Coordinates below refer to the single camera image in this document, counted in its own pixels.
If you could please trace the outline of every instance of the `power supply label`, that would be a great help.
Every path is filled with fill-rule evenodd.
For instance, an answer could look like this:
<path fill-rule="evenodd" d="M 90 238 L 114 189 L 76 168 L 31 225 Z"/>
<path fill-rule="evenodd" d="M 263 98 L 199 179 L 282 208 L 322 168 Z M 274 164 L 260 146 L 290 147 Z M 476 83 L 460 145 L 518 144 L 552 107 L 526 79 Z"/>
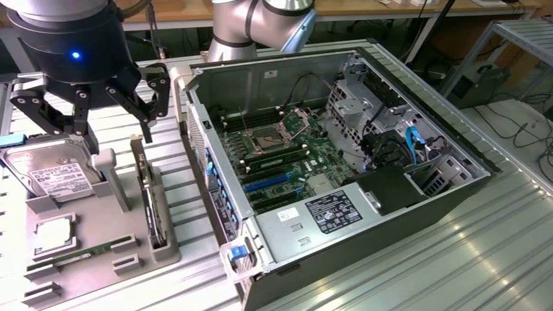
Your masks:
<path fill-rule="evenodd" d="M 359 222 L 363 217 L 344 191 L 338 191 L 306 203 L 310 213 L 322 229 L 330 234 L 340 228 Z"/>
<path fill-rule="evenodd" d="M 92 190 L 79 163 L 35 170 L 30 174 L 45 192 L 54 198 Z"/>

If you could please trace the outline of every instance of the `blue pcie slot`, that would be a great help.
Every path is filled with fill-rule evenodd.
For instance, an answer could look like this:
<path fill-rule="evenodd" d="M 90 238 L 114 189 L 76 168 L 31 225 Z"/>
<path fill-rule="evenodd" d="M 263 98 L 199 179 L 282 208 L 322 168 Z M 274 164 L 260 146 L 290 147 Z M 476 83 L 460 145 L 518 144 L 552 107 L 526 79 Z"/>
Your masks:
<path fill-rule="evenodd" d="M 262 181 L 259 183 L 255 183 L 254 185 L 247 186 L 244 191 L 247 193 L 254 192 L 254 191 L 260 190 L 263 188 L 271 187 L 276 184 L 286 183 L 292 179 L 292 174 L 294 174 L 294 172 L 290 172 L 290 173 L 286 173 L 286 175 L 280 175 L 280 176 L 278 176 L 278 177 L 275 177 L 275 178 L 272 178 L 267 181 Z"/>

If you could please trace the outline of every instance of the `gray robot arm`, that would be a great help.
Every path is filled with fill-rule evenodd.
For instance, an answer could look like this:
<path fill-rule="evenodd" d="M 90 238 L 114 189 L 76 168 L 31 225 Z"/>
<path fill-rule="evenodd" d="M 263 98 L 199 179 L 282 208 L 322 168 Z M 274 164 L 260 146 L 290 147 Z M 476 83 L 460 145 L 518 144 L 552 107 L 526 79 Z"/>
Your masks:
<path fill-rule="evenodd" d="M 214 0 L 210 61 L 256 57 L 255 42 L 299 52 L 315 22 L 314 0 Z"/>

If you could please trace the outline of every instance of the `hard drive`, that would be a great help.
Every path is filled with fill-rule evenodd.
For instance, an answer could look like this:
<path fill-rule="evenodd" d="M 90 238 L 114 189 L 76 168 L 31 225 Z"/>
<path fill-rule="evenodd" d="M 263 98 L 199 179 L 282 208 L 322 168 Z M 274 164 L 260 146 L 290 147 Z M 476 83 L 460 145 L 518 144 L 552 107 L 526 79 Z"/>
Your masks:
<path fill-rule="evenodd" d="M 92 168 L 86 142 L 68 134 L 0 137 L 0 165 L 33 197 L 49 195 L 57 202 L 90 196 L 92 185 L 103 180 Z"/>

